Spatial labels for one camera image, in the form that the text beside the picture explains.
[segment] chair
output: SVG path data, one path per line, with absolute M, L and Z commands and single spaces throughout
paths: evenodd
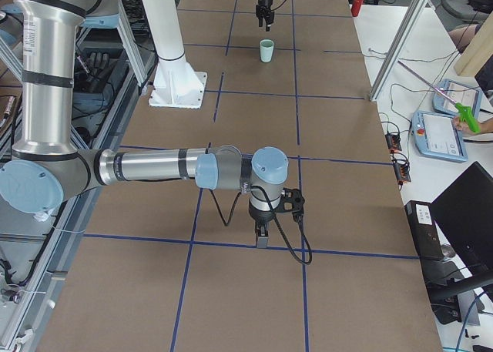
M 488 13 L 475 11 L 467 0 L 441 0 L 441 5 L 450 15 L 464 22 L 484 22 Z

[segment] person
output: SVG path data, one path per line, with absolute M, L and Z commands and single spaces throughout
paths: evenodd
M 474 36 L 481 28 L 481 24 L 468 25 L 466 27 L 457 28 L 450 31 L 448 34 L 455 44 L 457 50 L 462 53 L 469 45 Z M 476 81 L 484 92 L 493 90 L 493 56 L 485 63 L 483 68 L 476 75 Z M 454 118 L 454 126 L 457 130 L 465 132 L 469 135 L 486 134 L 493 132 L 493 118 L 484 122 L 479 122 L 479 133 L 474 134 L 466 122 L 461 122 L 458 117 Z

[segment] black screen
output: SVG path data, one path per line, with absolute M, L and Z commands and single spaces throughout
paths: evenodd
M 431 214 L 473 275 L 493 269 L 493 178 L 478 162 L 431 204 Z

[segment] white cup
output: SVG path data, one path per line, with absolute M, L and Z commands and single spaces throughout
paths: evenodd
M 274 52 L 274 42 L 270 39 L 260 40 L 260 60 L 262 62 L 270 62 Z

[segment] black band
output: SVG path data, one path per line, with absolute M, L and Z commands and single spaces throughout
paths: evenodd
M 183 54 L 180 56 L 180 57 L 176 57 L 174 59 L 166 59 L 166 58 L 163 58 L 163 57 L 159 57 L 159 59 L 162 59 L 163 61 L 169 61 L 169 62 L 172 62 L 172 61 L 177 61 L 178 59 L 182 58 L 183 56 L 185 55 L 185 52 L 183 52 Z
M 125 152 L 120 152 L 115 154 L 115 159 L 113 160 L 113 172 L 118 181 L 128 181 L 123 175 L 122 161 Z
M 180 149 L 178 151 L 178 172 L 179 172 L 179 177 L 183 180 L 189 180 L 190 176 L 188 174 L 188 171 L 186 169 L 186 153 L 188 152 L 188 149 Z
M 250 177 L 252 175 L 252 157 L 241 157 L 240 190 L 242 194 L 250 192 Z
M 73 5 L 67 2 L 63 2 L 61 0 L 30 0 L 31 2 L 37 2 L 45 5 L 51 5 L 52 7 L 64 9 L 76 15 L 80 15 L 81 17 L 86 17 L 86 10 L 78 7 L 77 5 Z
M 99 169 L 99 161 L 101 160 L 103 149 L 98 150 L 96 155 L 94 156 L 94 161 L 92 162 L 92 169 L 94 170 L 94 177 L 98 181 L 99 185 L 106 185 L 104 181 L 101 179 L 101 170 Z
M 84 193 L 86 191 L 87 187 L 89 186 L 89 183 L 91 182 L 91 169 L 89 168 L 89 164 L 84 159 L 84 157 L 82 157 L 80 154 L 77 153 L 77 158 L 80 159 L 82 161 L 82 163 L 84 163 L 84 167 L 86 168 L 86 172 L 87 172 L 86 186 L 84 186 L 84 189 L 82 189 L 80 192 L 80 193 Z
M 22 71 L 22 82 L 35 85 L 56 86 L 57 88 L 72 89 L 74 87 L 74 79 L 72 78 L 46 75 L 45 73 L 26 70 Z
M 91 13 L 93 13 L 99 7 L 101 2 L 102 2 L 102 0 L 96 0 L 96 3 L 94 3 L 94 5 L 90 9 L 87 10 L 86 14 L 90 15 Z
M 77 158 L 78 153 L 72 154 L 58 154 L 58 155 L 49 155 L 49 154 L 34 154 L 34 153 L 24 153 L 19 152 L 18 150 L 13 149 L 11 154 L 15 158 L 25 159 L 26 161 L 39 161 L 39 162 L 59 162 L 59 161 L 69 161 L 70 159 Z

